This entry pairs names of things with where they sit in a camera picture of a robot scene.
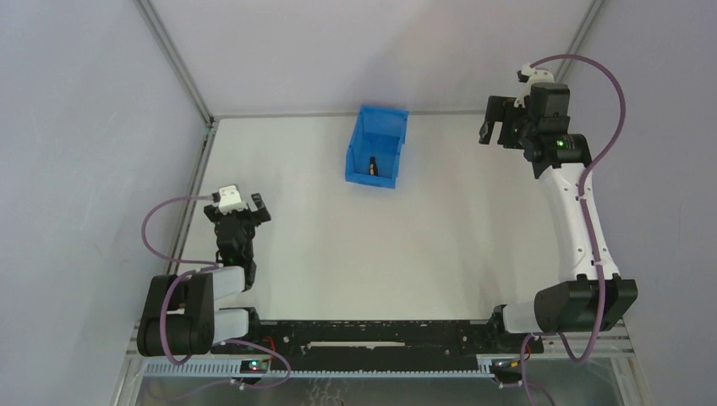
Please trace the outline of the black yellow handled screwdriver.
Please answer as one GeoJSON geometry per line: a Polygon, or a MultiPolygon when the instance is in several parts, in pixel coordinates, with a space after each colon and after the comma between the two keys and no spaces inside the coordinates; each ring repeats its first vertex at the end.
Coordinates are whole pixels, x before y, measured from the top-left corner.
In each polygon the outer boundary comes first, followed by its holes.
{"type": "Polygon", "coordinates": [[[374,156],[371,156],[369,158],[369,175],[370,176],[377,176],[378,175],[378,168],[377,168],[377,161],[374,156]]]}

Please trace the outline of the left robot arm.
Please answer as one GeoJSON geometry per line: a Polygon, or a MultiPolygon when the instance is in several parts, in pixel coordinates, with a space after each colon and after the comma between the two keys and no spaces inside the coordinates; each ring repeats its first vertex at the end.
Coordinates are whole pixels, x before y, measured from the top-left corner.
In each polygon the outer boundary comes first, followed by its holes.
{"type": "Polygon", "coordinates": [[[250,290],[255,283],[254,238],[271,214],[260,194],[250,208],[232,186],[203,198],[214,227],[213,261],[179,275],[153,277],[140,317],[137,349],[145,357],[166,357],[181,365],[214,344],[247,336],[259,322],[252,307],[222,308],[218,300],[250,290]]]}

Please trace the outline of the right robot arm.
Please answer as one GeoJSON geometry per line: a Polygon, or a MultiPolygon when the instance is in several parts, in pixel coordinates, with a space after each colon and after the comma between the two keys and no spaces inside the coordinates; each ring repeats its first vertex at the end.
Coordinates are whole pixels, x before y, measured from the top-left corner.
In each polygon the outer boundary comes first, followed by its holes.
{"type": "Polygon", "coordinates": [[[559,282],[495,313],[513,334],[609,331],[636,301],[637,284],[621,277],[601,231],[586,172],[593,161],[588,142],[568,131],[568,87],[540,83],[528,90],[523,98],[489,97],[479,141],[489,144],[499,124],[498,145],[523,151],[531,163],[556,231],[559,282]]]}

